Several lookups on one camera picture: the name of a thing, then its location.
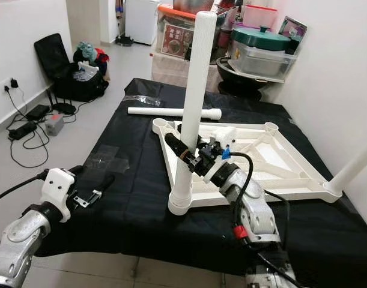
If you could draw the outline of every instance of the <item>robotic arm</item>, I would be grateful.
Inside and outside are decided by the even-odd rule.
[[[202,176],[204,182],[219,187],[219,192],[228,200],[234,214],[235,237],[257,255],[253,271],[246,275],[247,287],[302,287],[296,282],[287,253],[282,249],[273,211],[265,201],[268,192],[251,179],[253,162],[250,157],[229,152],[228,148],[222,149],[214,138],[205,143],[198,136],[197,157],[172,133],[165,135],[165,141],[191,172]],[[224,161],[232,155],[248,159],[248,174],[237,165]]]
[[[3,231],[0,241],[0,288],[20,288],[31,267],[32,257],[51,227],[66,222],[79,205],[87,207],[102,196],[102,192],[114,181],[109,175],[93,191],[88,200],[75,196],[73,189],[76,174],[83,170],[76,166],[70,170],[45,170],[36,179],[44,180],[39,205],[31,205],[22,217]]]

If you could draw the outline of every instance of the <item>refrigerator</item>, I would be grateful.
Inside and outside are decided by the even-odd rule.
[[[152,45],[157,34],[159,4],[160,0],[127,0],[126,36],[134,42]]]

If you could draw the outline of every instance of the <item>white pvc pipe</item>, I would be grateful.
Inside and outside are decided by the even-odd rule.
[[[338,172],[335,177],[325,182],[323,186],[330,192],[340,195],[342,190],[354,179],[367,165],[367,145],[349,161],[349,163]]]
[[[195,153],[198,139],[216,21],[217,16],[212,12],[196,14],[181,131],[181,141],[191,153]],[[185,214],[190,208],[191,196],[192,173],[187,164],[178,160],[174,187],[169,195],[169,210],[175,215]]]
[[[127,109],[127,113],[128,114],[141,114],[141,115],[182,117],[183,109],[129,107]],[[208,118],[211,120],[219,120],[222,117],[222,111],[220,109],[202,109],[201,117]]]

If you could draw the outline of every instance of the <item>blue connector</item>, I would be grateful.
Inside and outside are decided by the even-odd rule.
[[[229,146],[227,146],[227,148],[222,153],[222,160],[230,159],[230,158],[231,158],[231,156],[230,156],[230,148],[229,148]]]

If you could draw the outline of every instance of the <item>red connector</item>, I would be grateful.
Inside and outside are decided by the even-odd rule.
[[[242,225],[235,227],[233,231],[234,231],[235,238],[237,238],[238,240],[241,240],[242,238],[247,237],[247,231]]]

